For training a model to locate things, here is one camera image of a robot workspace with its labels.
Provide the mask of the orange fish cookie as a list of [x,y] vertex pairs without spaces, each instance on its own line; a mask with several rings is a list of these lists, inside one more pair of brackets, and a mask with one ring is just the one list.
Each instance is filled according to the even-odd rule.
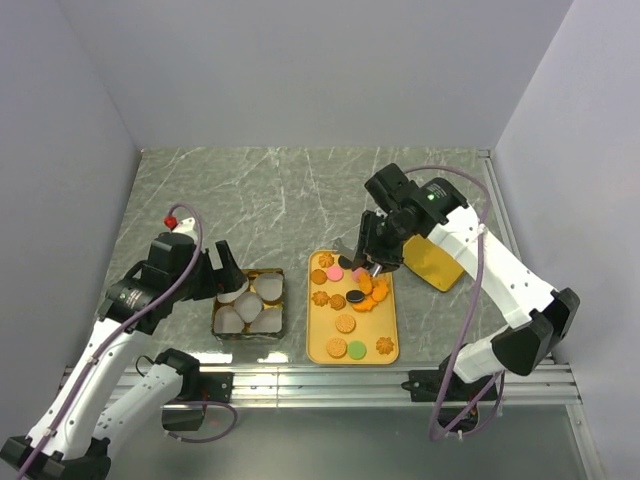
[[370,312],[376,305],[377,302],[373,298],[367,296],[360,302],[352,303],[351,307],[356,312]]
[[384,278],[374,279],[372,282],[371,299],[376,303],[381,303],[389,294],[390,288]]
[[359,290],[364,295],[370,295],[374,289],[373,281],[370,274],[366,271],[361,272],[357,277]]

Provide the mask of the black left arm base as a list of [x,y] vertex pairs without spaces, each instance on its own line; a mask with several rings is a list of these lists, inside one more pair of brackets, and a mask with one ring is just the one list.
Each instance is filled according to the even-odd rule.
[[135,361],[136,372],[142,376],[144,372],[139,363],[145,359],[150,365],[167,364],[184,377],[186,385],[182,387],[179,401],[203,401],[203,404],[187,408],[168,408],[162,410],[162,426],[174,438],[180,431],[195,432],[203,424],[209,406],[226,408],[230,405],[234,374],[230,371],[204,372],[195,357],[169,348],[159,353],[155,359],[147,355],[139,356]]

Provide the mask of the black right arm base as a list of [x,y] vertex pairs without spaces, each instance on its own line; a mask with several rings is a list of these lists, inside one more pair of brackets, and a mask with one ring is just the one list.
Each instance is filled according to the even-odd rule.
[[[443,369],[410,370],[408,379],[401,384],[401,388],[409,393],[412,402],[436,403],[441,383],[444,380],[444,373]],[[496,375],[489,375],[467,384],[453,374],[444,396],[444,402],[458,402],[462,403],[462,406],[460,408],[441,407],[437,415],[439,427],[445,429],[466,408],[466,405],[471,403],[488,386],[484,395],[479,398],[480,402],[494,402],[487,418],[481,419],[479,406],[475,404],[459,419],[450,432],[465,436],[485,428],[500,412],[504,391],[503,380],[504,376],[498,378]]]

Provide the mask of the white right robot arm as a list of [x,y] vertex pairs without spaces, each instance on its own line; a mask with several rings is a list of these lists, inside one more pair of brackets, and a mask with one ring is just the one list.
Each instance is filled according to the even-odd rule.
[[506,324],[494,334],[460,344],[440,375],[443,393],[462,399],[475,383],[504,371],[527,376],[563,340],[580,305],[570,288],[557,289],[526,267],[486,227],[466,197],[448,180],[423,185],[395,163],[365,184],[378,209],[361,216],[351,261],[371,274],[404,262],[403,248],[422,237],[449,255],[494,302]]

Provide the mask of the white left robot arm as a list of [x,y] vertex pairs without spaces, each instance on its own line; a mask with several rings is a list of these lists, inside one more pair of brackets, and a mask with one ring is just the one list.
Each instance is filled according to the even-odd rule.
[[45,414],[24,436],[9,438],[2,459],[27,479],[104,479],[128,438],[170,402],[204,406],[200,363],[167,349],[115,403],[112,392],[177,302],[214,299],[248,284],[226,241],[213,268],[195,218],[166,220],[170,231],[151,243],[105,296],[88,344]]

